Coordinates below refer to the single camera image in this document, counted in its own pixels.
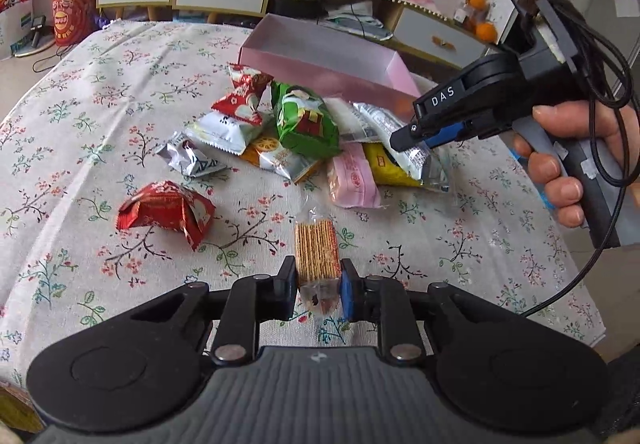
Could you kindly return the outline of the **right hand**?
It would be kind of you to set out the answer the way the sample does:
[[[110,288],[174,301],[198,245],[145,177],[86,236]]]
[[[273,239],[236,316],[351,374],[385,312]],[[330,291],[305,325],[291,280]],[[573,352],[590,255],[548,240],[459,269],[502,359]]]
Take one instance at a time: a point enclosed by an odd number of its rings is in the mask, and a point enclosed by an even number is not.
[[[540,105],[526,119],[514,123],[513,148],[527,159],[530,179],[544,188],[555,208],[556,219],[568,228],[585,222],[582,196],[586,176],[571,176],[568,167],[587,158],[619,178],[625,159],[634,166],[639,160],[639,116],[630,105],[614,110],[600,103],[589,124],[589,104],[584,100],[555,106]]]

